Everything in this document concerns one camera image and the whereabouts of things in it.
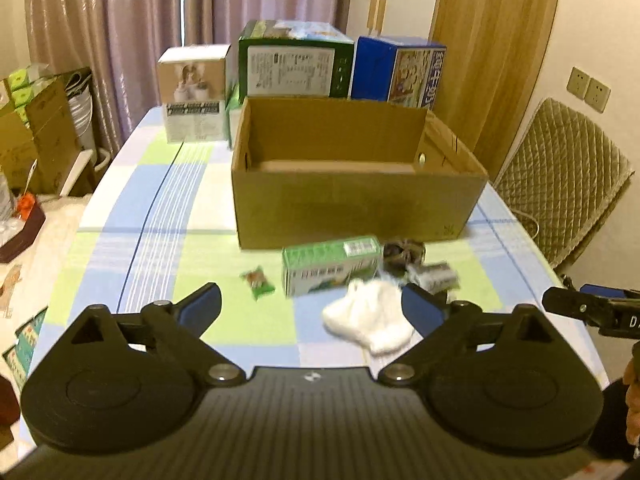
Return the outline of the person right hand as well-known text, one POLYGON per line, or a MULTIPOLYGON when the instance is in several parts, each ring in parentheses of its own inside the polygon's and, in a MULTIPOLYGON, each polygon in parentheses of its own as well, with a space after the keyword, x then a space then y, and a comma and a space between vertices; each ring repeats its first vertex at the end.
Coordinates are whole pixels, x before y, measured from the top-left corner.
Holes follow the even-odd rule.
POLYGON ((636 342, 632 347, 631 359, 623 374, 623 384, 627 387, 625 398, 627 405, 626 439, 630 445, 636 448, 639 447, 640 436, 639 349, 640 342, 636 342))

